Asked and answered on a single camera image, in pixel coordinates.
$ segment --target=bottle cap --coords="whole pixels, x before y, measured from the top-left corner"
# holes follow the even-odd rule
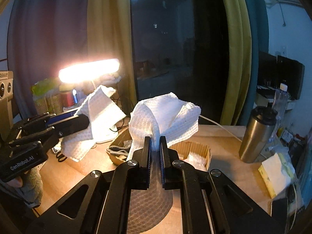
[[[276,124],[276,115],[277,112],[275,110],[265,106],[257,106],[251,112],[251,116],[255,120],[267,126],[274,126]]]
[[[280,89],[283,91],[287,91],[288,86],[286,84],[281,83],[280,84]]]

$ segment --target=bright lamp light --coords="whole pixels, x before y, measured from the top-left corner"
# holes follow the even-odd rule
[[[102,75],[118,71],[119,65],[118,59],[74,64],[61,69],[59,71],[59,78],[63,83],[92,81]]]

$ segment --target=stainless steel tumbler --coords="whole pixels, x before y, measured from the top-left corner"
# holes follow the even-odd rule
[[[239,149],[239,157],[252,163],[270,138],[276,124],[277,112],[271,107],[257,106],[252,110],[245,135]]]

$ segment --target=white towel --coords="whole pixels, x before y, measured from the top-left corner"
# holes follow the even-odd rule
[[[80,161],[96,142],[105,140],[109,128],[126,116],[110,99],[114,93],[115,89],[100,85],[85,99],[75,114],[87,115],[90,125],[63,138],[61,151],[65,156]]]
[[[145,136],[152,136],[155,151],[159,150],[160,136],[166,136],[168,147],[190,138],[198,131],[200,112],[199,106],[179,100],[172,92],[138,102],[129,122],[133,141],[128,160],[135,150],[143,148]]]

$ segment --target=wall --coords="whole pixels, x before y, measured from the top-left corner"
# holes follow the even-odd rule
[[[269,53],[297,60],[305,65],[305,77],[300,99],[295,108],[285,115],[285,125],[294,133],[305,136],[312,126],[312,21],[305,9],[288,4],[281,4],[286,26],[280,6],[267,7],[269,20]]]
[[[0,15],[0,60],[7,58],[7,30],[14,0],[10,0]],[[7,61],[0,62],[0,70],[7,70]]]

